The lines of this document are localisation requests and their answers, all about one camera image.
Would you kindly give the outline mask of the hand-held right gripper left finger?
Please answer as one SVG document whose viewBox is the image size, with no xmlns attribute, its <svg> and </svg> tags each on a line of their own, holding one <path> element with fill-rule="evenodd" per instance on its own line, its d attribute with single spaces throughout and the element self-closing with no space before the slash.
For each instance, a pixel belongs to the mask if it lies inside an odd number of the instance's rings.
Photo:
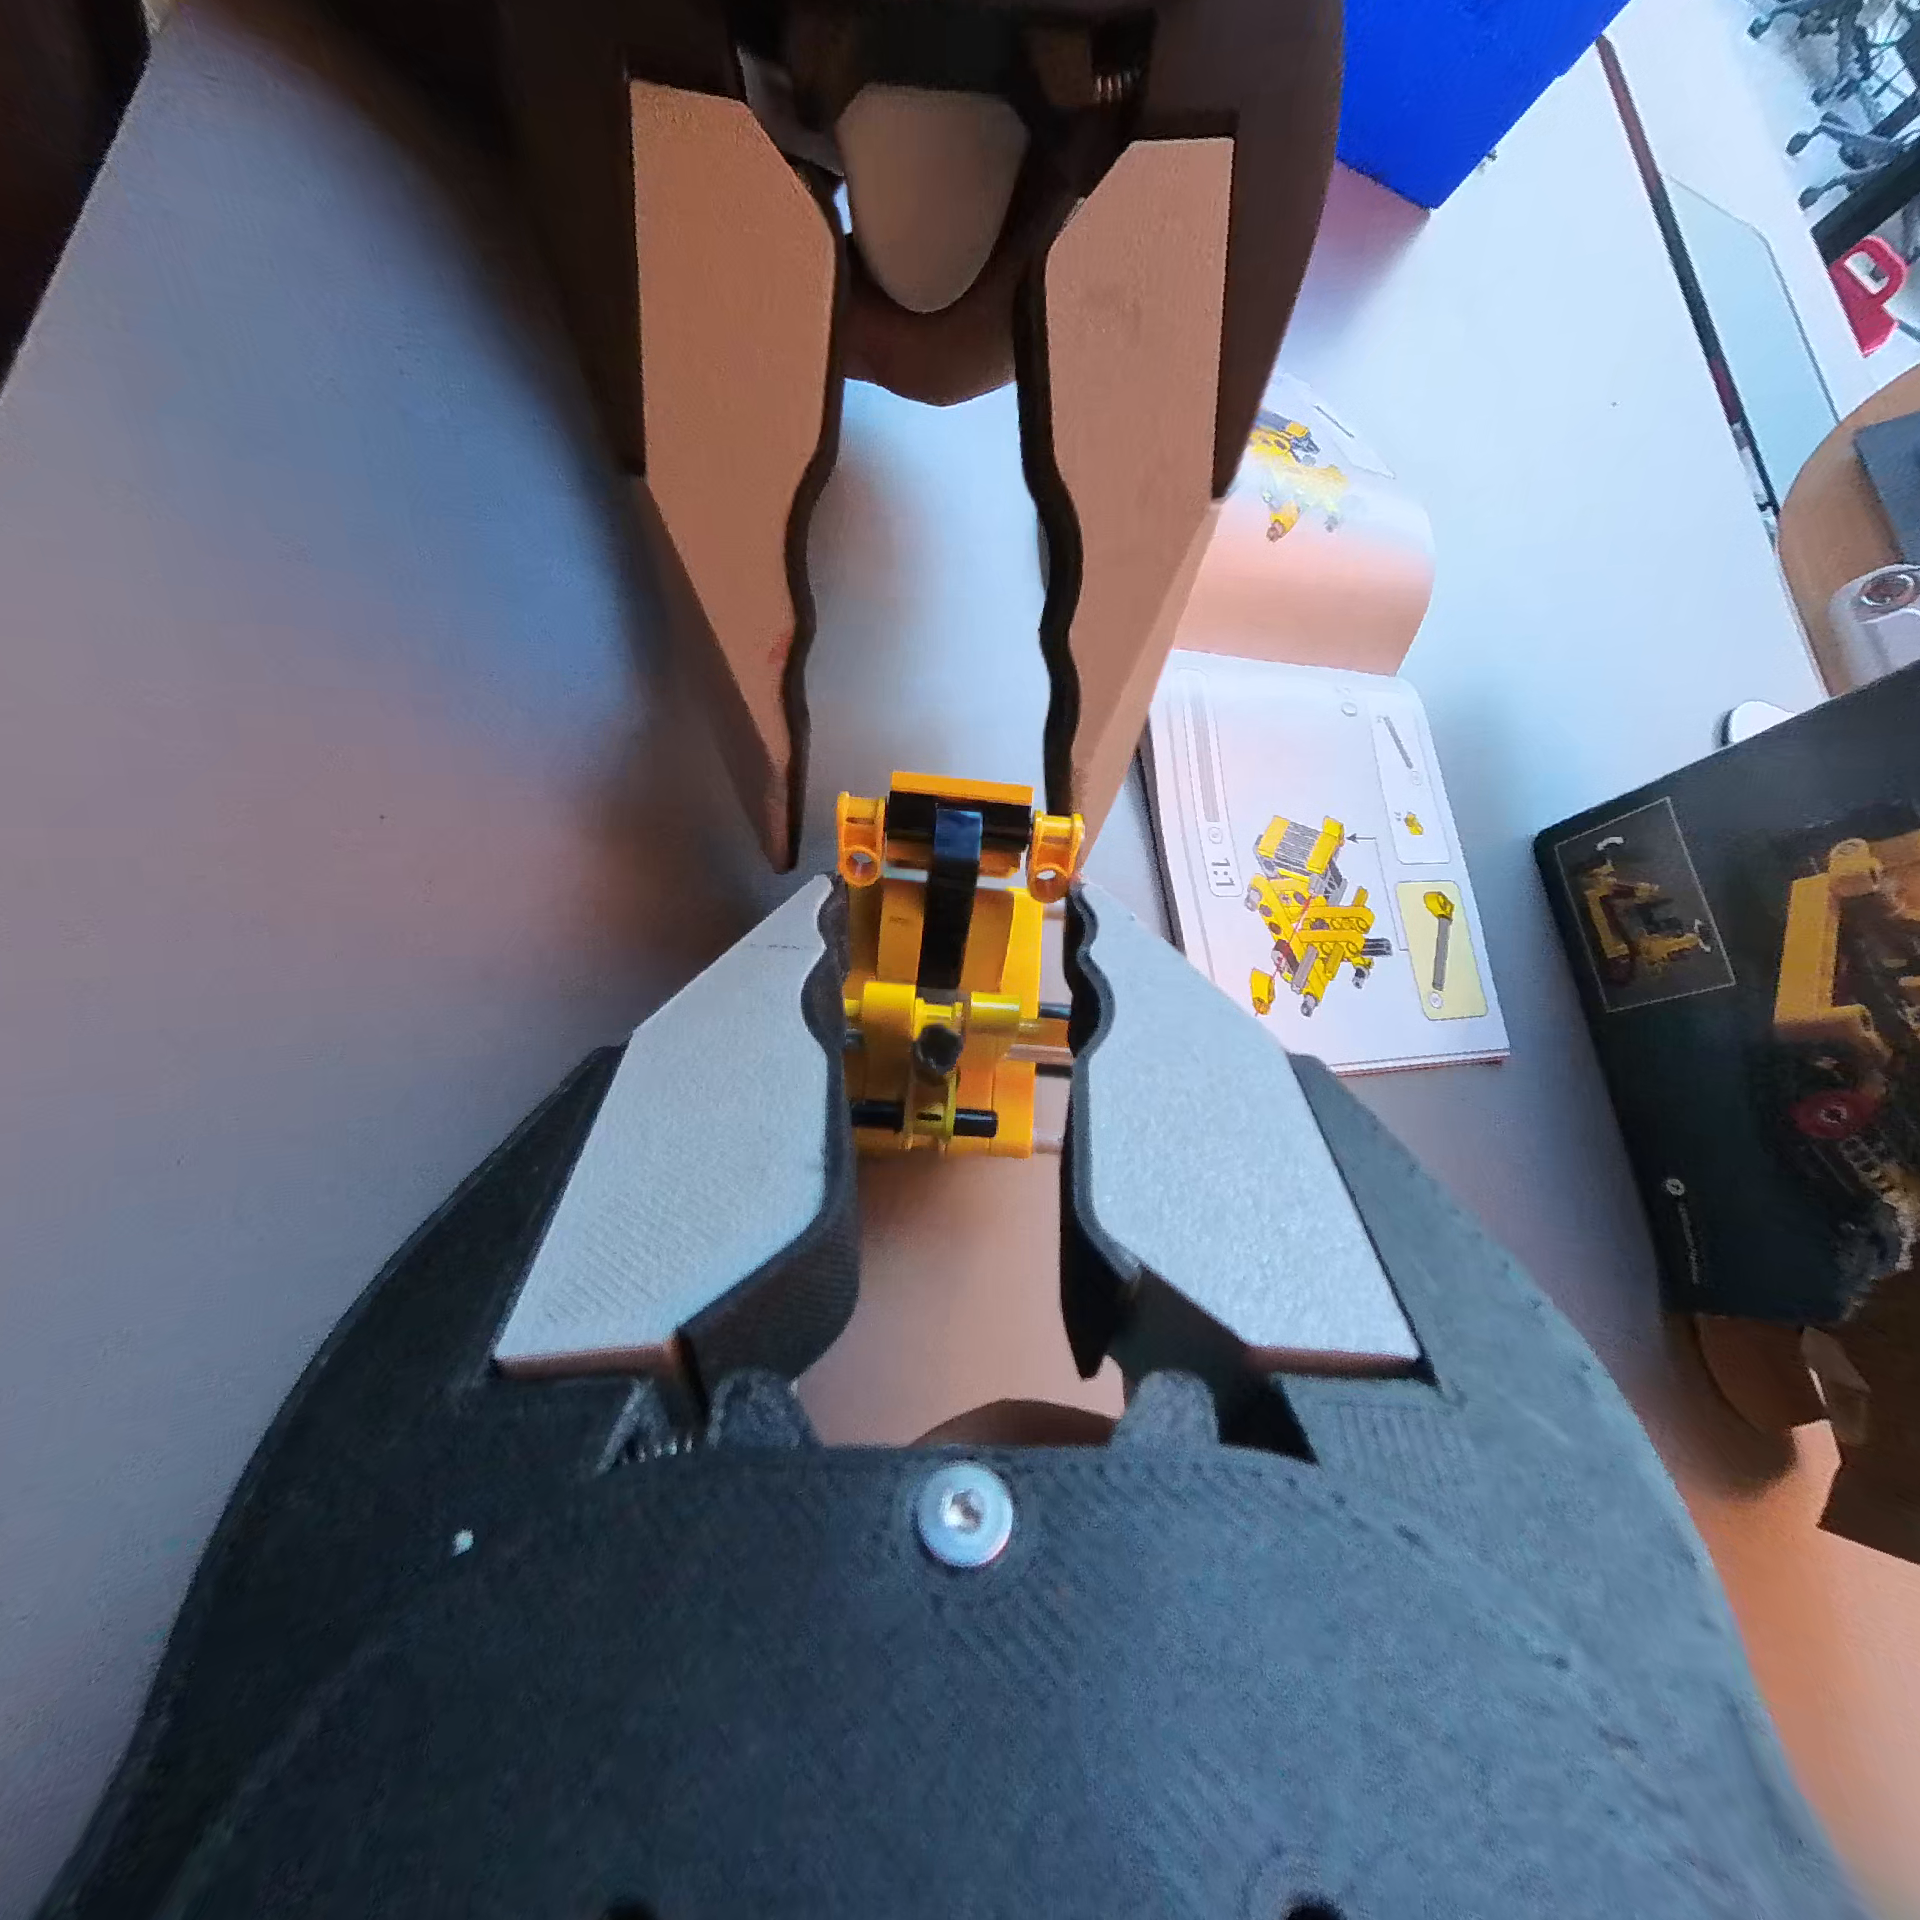
<svg viewBox="0 0 1920 1920">
<path fill-rule="evenodd" d="M 815 877 L 628 1036 L 495 1359 L 803 1377 L 857 1303 L 845 889 Z"/>
</svg>

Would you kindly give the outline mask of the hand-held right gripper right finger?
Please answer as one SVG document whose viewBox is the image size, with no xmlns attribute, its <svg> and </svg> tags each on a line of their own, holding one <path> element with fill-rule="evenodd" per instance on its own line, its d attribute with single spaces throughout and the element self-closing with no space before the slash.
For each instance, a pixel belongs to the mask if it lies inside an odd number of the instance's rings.
<svg viewBox="0 0 1920 1920">
<path fill-rule="evenodd" d="M 1415 1371 L 1420 1343 L 1291 1056 L 1100 886 L 1070 896 L 1063 963 L 1078 1371 Z"/>
</svg>

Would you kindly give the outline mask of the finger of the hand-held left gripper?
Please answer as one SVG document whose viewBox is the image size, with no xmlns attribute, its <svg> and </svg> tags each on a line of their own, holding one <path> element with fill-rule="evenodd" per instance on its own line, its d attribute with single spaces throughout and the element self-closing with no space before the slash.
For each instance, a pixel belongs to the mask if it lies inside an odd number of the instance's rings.
<svg viewBox="0 0 1920 1920">
<path fill-rule="evenodd" d="M 838 426 L 833 216 L 755 110 L 631 79 L 647 531 L 734 790 L 774 870 L 801 844 L 803 533 Z"/>
<path fill-rule="evenodd" d="M 1041 517 L 1048 810 L 1093 836 L 1210 550 L 1233 136 L 1120 151 L 1028 287 L 1020 461 Z"/>
</svg>

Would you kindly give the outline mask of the yellow black lego assembly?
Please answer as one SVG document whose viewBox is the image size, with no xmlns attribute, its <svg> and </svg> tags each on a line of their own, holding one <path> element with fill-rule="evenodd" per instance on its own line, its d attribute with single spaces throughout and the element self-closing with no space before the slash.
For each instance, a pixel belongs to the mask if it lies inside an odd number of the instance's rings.
<svg viewBox="0 0 1920 1920">
<path fill-rule="evenodd" d="M 1043 1000 L 1043 924 L 1083 844 L 1080 813 L 1005 780 L 898 770 L 881 796 L 838 796 L 861 1153 L 1034 1153 L 1041 1077 L 1073 1063 L 1070 1004 Z"/>
</svg>

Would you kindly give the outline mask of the open lego instruction booklet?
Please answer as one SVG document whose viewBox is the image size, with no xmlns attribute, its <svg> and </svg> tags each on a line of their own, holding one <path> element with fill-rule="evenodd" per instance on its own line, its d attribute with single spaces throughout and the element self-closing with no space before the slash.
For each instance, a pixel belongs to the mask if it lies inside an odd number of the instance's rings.
<svg viewBox="0 0 1920 1920">
<path fill-rule="evenodd" d="M 1274 371 L 1141 743 L 1178 947 L 1337 1073 L 1510 1056 L 1428 714 L 1420 499 Z"/>
</svg>

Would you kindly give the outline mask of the black lego set box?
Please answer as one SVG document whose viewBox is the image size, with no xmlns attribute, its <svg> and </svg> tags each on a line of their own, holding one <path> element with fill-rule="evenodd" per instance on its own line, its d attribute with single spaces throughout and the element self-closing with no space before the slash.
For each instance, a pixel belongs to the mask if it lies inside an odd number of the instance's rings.
<svg viewBox="0 0 1920 1920">
<path fill-rule="evenodd" d="M 1917 664 L 1534 836 L 1717 1387 L 1837 1443 L 1821 1526 L 1917 1563 Z"/>
</svg>

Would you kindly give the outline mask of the blue plastic bin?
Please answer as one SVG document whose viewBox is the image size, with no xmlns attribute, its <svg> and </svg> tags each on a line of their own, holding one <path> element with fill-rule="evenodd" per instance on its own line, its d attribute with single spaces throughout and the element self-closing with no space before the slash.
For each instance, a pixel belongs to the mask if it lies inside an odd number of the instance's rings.
<svg viewBox="0 0 1920 1920">
<path fill-rule="evenodd" d="M 1337 159 L 1440 209 L 1624 1 L 1345 1 Z"/>
</svg>

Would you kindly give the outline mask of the grey glass panel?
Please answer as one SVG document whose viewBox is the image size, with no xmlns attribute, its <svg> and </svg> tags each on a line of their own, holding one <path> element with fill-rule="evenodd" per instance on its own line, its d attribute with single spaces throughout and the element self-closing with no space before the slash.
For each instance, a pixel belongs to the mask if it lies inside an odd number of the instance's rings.
<svg viewBox="0 0 1920 1920">
<path fill-rule="evenodd" d="M 1751 439 L 1768 471 L 1798 469 L 1837 409 L 1783 267 L 1757 226 L 1677 176 L 1664 186 Z"/>
</svg>

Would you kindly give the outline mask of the round wooden side table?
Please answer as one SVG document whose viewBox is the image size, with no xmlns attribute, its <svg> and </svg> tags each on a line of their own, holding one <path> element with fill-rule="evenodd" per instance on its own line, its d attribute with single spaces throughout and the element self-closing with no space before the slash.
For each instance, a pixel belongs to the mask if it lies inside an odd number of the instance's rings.
<svg viewBox="0 0 1920 1920">
<path fill-rule="evenodd" d="M 1877 494 L 1861 469 L 1854 430 L 1915 410 L 1917 367 L 1910 367 L 1837 420 L 1814 446 L 1777 517 L 1783 579 L 1807 631 L 1818 680 L 1831 697 L 1861 681 L 1831 631 L 1834 591 L 1900 556 Z"/>
</svg>

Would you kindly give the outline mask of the red white sign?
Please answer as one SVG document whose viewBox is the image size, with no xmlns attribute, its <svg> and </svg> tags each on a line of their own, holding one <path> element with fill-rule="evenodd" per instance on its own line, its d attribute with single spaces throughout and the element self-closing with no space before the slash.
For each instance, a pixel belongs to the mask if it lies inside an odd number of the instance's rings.
<svg viewBox="0 0 1920 1920">
<path fill-rule="evenodd" d="M 1894 309 L 1910 277 L 1910 259 L 1877 231 L 1848 241 L 1830 263 L 1830 280 L 1863 356 L 1883 350 L 1894 337 L 1917 339 L 1917 321 Z"/>
</svg>

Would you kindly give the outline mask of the black office chair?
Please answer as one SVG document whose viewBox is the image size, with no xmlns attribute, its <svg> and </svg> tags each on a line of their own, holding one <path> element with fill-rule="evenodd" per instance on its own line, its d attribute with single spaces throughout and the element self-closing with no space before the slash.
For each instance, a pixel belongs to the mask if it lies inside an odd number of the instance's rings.
<svg viewBox="0 0 1920 1920">
<path fill-rule="evenodd" d="M 1917 144 L 1917 94 L 1900 100 L 1881 123 L 1853 126 L 1844 116 L 1821 114 L 1813 127 L 1795 130 L 1783 151 L 1801 159 L 1814 151 L 1827 157 L 1827 174 L 1810 176 L 1798 187 L 1801 210 L 1813 210 L 1831 194 L 1853 194 L 1904 163 Z"/>
<path fill-rule="evenodd" d="M 1751 1 L 1745 34 L 1790 51 L 1813 101 L 1834 101 L 1877 84 L 1893 9 L 1894 1 Z"/>
</svg>

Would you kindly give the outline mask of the dark flat device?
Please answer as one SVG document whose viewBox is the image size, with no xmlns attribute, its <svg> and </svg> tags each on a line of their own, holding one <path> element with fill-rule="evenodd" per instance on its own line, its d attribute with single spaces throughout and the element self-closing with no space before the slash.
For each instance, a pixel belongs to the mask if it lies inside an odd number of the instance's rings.
<svg viewBox="0 0 1920 1920">
<path fill-rule="evenodd" d="M 1917 410 L 1863 421 L 1854 453 L 1900 553 L 1917 556 Z"/>
</svg>

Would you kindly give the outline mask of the white round lens device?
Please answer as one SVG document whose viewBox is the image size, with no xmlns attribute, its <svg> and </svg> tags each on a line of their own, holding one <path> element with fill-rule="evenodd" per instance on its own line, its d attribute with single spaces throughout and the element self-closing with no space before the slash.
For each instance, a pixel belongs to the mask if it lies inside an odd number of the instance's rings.
<svg viewBox="0 0 1920 1920">
<path fill-rule="evenodd" d="M 1917 564 L 1890 561 L 1847 583 L 1830 621 L 1847 689 L 1917 664 Z"/>
</svg>

